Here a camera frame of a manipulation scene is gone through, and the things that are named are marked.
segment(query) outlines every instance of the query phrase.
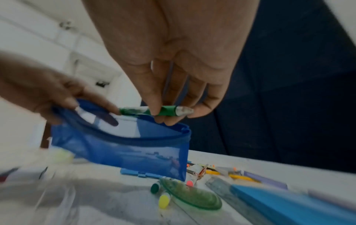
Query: clear ruler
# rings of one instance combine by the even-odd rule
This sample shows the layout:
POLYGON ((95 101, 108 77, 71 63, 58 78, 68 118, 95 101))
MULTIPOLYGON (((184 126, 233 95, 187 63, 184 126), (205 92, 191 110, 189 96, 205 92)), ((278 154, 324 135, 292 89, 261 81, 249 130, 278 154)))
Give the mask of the clear ruler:
POLYGON ((230 192, 231 184, 228 182, 212 177, 205 184, 253 225, 275 225, 260 212, 232 194, 230 192))

